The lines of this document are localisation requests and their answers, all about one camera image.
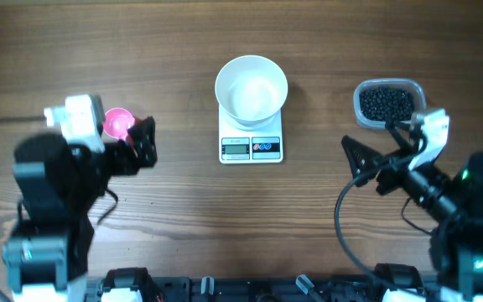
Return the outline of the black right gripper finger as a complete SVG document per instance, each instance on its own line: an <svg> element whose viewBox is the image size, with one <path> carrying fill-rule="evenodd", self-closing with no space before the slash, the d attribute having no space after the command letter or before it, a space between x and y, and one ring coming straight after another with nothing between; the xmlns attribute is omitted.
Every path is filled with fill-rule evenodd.
<svg viewBox="0 0 483 302"><path fill-rule="evenodd" d="M373 180L381 169L382 154L350 136L341 139L356 187Z"/></svg>
<svg viewBox="0 0 483 302"><path fill-rule="evenodd" d="M407 152L411 152L413 150L412 145L408 142L408 140L399 132L405 131L409 133L410 126L405 122L396 122L396 121L386 121L385 129L391 134L395 142L397 143L398 147L401 150L405 150Z"/></svg>

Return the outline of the pink scoop blue handle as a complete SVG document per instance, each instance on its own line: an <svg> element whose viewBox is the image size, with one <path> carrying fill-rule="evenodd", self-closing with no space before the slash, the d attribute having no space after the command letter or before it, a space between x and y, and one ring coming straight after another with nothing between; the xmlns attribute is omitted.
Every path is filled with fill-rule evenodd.
<svg viewBox="0 0 483 302"><path fill-rule="evenodd" d="M105 113L103 131L111 138L130 142L132 139L129 136L128 130L139 122L140 119L127 109L114 107Z"/></svg>

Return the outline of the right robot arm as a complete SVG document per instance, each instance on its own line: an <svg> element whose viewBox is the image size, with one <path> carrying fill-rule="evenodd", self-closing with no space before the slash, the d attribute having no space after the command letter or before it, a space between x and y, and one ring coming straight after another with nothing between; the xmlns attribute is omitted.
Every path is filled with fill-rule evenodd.
<svg viewBox="0 0 483 302"><path fill-rule="evenodd" d="M350 186L378 183L377 193L402 189L436 222L429 256L439 284L471 301L483 297L483 152L470 156L450 178L434 162L446 144L448 122L390 122L399 148L383 155L344 136L341 145L351 167Z"/></svg>

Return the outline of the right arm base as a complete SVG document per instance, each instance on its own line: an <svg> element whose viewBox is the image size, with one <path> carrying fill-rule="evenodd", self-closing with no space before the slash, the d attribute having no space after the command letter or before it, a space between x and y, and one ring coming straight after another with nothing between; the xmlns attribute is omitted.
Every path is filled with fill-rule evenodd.
<svg viewBox="0 0 483 302"><path fill-rule="evenodd" d="M423 281L414 266L396 263L379 263L374 274L395 286L374 283L377 302L425 302Z"/></svg>

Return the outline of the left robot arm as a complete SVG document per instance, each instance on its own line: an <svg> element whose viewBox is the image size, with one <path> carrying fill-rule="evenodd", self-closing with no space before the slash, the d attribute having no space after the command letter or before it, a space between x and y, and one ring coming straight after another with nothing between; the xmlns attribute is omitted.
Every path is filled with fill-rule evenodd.
<svg viewBox="0 0 483 302"><path fill-rule="evenodd" d="M25 301L83 301L96 200L111 195L115 176L132 176L158 160L156 123L147 117L129 128L130 141L92 151L58 133L41 133L14 150L21 190L18 221L3 244L8 286Z"/></svg>

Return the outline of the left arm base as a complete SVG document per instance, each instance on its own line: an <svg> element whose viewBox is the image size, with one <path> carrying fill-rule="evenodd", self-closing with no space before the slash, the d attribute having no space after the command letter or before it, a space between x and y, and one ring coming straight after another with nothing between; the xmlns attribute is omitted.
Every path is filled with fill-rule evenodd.
<svg viewBox="0 0 483 302"><path fill-rule="evenodd" d="M101 282L101 302L164 302L164 293L146 268L110 270Z"/></svg>

